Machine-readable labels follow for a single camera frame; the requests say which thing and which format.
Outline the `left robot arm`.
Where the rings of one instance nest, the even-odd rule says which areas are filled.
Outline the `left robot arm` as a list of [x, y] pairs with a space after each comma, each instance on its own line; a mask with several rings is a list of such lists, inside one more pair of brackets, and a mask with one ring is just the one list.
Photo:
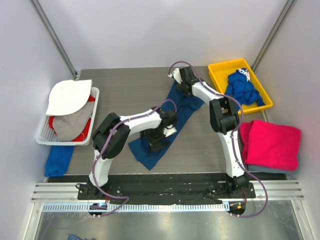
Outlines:
[[153, 107], [146, 112], [119, 116], [112, 112], [107, 115], [92, 135], [94, 160], [86, 184], [78, 183], [79, 200], [100, 200], [107, 192], [106, 184], [113, 160], [123, 150], [127, 139], [136, 133], [146, 141], [151, 153], [158, 152], [170, 143], [168, 137], [177, 130], [177, 113], [169, 109]]

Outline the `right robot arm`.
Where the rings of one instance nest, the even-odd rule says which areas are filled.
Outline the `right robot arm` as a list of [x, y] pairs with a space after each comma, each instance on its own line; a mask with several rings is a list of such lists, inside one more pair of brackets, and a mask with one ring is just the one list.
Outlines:
[[210, 125], [217, 133], [223, 148], [226, 164], [226, 193], [238, 197], [248, 188], [245, 167], [238, 143], [240, 118], [234, 100], [217, 92], [202, 79], [197, 78], [189, 67], [175, 68], [171, 74], [177, 88], [190, 97], [197, 97], [209, 106]]

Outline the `dark blue mickey t shirt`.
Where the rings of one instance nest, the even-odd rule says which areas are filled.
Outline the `dark blue mickey t shirt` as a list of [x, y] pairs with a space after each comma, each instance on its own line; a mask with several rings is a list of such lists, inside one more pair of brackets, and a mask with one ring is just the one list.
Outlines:
[[192, 114], [199, 110], [204, 104], [204, 101], [195, 96], [186, 96], [176, 87], [177, 83], [174, 82], [167, 95], [167, 99], [172, 100], [177, 107], [177, 123], [174, 127], [176, 128], [176, 133], [169, 136], [167, 139], [169, 145], [163, 149], [152, 152], [148, 141], [145, 138], [137, 138], [128, 143], [129, 149], [134, 155], [135, 159], [144, 165], [148, 170], [151, 170], [157, 162], [165, 155], [172, 143], [175, 141], [176, 137], [192, 116]]

